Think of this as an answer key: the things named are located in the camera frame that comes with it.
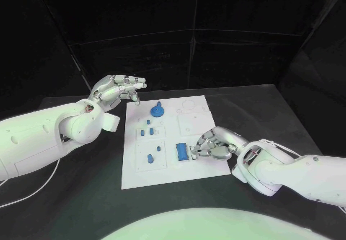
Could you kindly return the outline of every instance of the dark gray table surface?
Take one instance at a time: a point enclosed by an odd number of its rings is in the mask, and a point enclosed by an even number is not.
[[[302,155],[322,154],[274,85],[140,93],[143,101],[202,95],[217,126],[237,131],[250,141],[273,140]],[[82,98],[46,98],[41,109]],[[45,189],[0,209],[0,239],[100,240],[137,220],[189,208],[245,210],[330,239],[345,239],[346,216],[335,206],[309,201],[286,187],[267,197],[232,175],[121,190],[127,104],[110,113],[121,117],[117,132],[103,131],[98,139],[61,160]],[[228,161],[231,167],[235,163],[235,159]],[[0,203],[31,195],[55,166],[12,179],[0,188]]]

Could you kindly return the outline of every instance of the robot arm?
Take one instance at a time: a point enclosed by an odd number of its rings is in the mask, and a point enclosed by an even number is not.
[[[88,99],[0,122],[0,181],[29,174],[90,144],[101,130],[116,132],[120,118],[107,112],[123,99],[140,105],[146,79],[108,75]]]
[[[201,150],[208,142],[211,149]],[[193,154],[228,160],[238,156],[232,175],[267,196],[283,186],[309,200],[346,207],[346,159],[306,155],[294,159],[274,144],[248,142],[231,130],[215,127],[198,141]]]

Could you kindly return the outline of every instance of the blue object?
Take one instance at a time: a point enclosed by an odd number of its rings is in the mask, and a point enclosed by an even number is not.
[[[157,106],[152,108],[150,113],[155,118],[160,118],[165,115],[165,108],[163,108],[162,102],[159,102]]]
[[[150,164],[155,162],[155,158],[153,158],[153,155],[152,155],[152,154],[147,155],[147,162],[149,162]]]
[[[178,150],[178,159],[179,159],[179,161],[189,160],[186,144],[185,143],[179,143],[176,145],[176,150]]]

